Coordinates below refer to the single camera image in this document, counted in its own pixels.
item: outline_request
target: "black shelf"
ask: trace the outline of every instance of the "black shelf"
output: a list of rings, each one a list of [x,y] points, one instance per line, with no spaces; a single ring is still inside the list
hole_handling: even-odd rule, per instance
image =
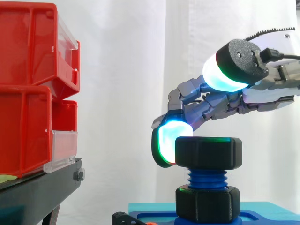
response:
[[[60,203],[80,186],[77,178],[81,159],[53,173],[32,176],[0,184],[0,224],[56,224]]]

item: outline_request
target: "illuminated fingertip sensor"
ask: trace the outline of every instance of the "illuminated fingertip sensor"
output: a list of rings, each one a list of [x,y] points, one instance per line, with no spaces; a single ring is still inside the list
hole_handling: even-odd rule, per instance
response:
[[[159,153],[164,161],[175,164],[175,141],[182,136],[193,136],[193,128],[183,121],[171,120],[159,128]]]
[[[204,64],[202,74],[205,82],[213,89],[219,91],[235,92],[248,86],[246,83],[240,83],[229,79],[220,70],[216,54],[212,55]]]

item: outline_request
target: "teal platform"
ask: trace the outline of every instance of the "teal platform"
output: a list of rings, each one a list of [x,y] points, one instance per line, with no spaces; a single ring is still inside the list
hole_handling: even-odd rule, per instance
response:
[[[300,221],[300,215],[283,209],[270,202],[241,202],[240,210],[254,211],[261,216],[276,221]],[[128,213],[146,211],[175,211],[175,203],[130,203]],[[174,217],[143,217],[141,221],[147,222],[168,222]],[[241,217],[243,221],[249,221],[246,217]]]

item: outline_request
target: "black clip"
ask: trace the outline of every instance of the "black clip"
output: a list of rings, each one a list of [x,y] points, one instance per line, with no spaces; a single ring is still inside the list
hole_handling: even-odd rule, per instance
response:
[[[131,222],[135,222],[136,225],[147,225],[125,212],[116,212],[112,216],[112,225],[131,225]]]

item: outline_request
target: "black cable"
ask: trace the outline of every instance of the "black cable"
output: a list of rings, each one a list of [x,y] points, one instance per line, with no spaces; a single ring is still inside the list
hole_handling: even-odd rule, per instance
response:
[[[293,59],[293,60],[300,60],[300,56],[298,55],[284,55],[275,49],[266,48],[259,53],[262,61],[264,63],[268,62],[276,62],[281,59]]]
[[[298,55],[284,55],[284,59],[292,59],[292,60],[300,60],[300,56]]]

